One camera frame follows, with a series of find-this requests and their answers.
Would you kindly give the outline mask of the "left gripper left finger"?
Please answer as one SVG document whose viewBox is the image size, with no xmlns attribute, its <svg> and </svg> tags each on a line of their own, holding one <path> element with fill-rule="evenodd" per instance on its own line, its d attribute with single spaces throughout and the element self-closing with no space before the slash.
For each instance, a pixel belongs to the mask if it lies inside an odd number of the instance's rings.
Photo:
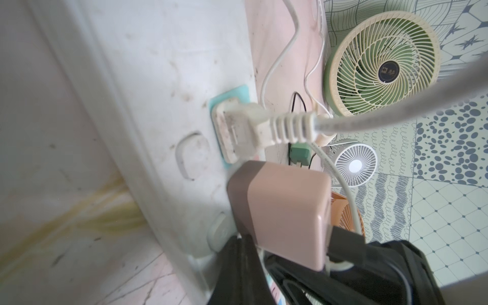
<svg viewBox="0 0 488 305">
<path fill-rule="evenodd" d="M 233 236 L 223 249 L 223 263 L 211 304 L 275 304 L 254 240 Z"/>
</svg>

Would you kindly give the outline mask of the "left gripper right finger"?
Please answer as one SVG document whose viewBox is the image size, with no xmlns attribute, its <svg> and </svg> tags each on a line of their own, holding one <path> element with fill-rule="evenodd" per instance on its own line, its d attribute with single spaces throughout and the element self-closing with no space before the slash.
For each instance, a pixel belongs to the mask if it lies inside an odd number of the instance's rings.
<svg viewBox="0 0 488 305">
<path fill-rule="evenodd" d="M 313 271 L 277 255 L 264 265 L 288 304 L 445 304 L 426 256 L 412 243 L 372 242 L 362 265 Z"/>
</svg>

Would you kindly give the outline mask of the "green USB charger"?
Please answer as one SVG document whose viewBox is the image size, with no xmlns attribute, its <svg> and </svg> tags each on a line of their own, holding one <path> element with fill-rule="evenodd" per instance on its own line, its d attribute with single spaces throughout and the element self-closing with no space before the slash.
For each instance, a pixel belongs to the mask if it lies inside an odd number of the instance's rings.
<svg viewBox="0 0 488 305">
<path fill-rule="evenodd" d="M 288 164 L 310 166 L 313 151 L 308 144 L 289 144 L 288 145 Z"/>
</svg>

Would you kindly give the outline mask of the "white power strip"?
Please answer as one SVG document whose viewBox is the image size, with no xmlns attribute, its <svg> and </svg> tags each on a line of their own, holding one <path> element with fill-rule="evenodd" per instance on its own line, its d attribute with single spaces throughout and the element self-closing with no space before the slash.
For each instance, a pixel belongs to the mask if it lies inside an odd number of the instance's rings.
<svg viewBox="0 0 488 305">
<path fill-rule="evenodd" d="M 194 304 L 233 232 L 213 106 L 257 99 L 243 1 L 29 1 Z"/>
</svg>

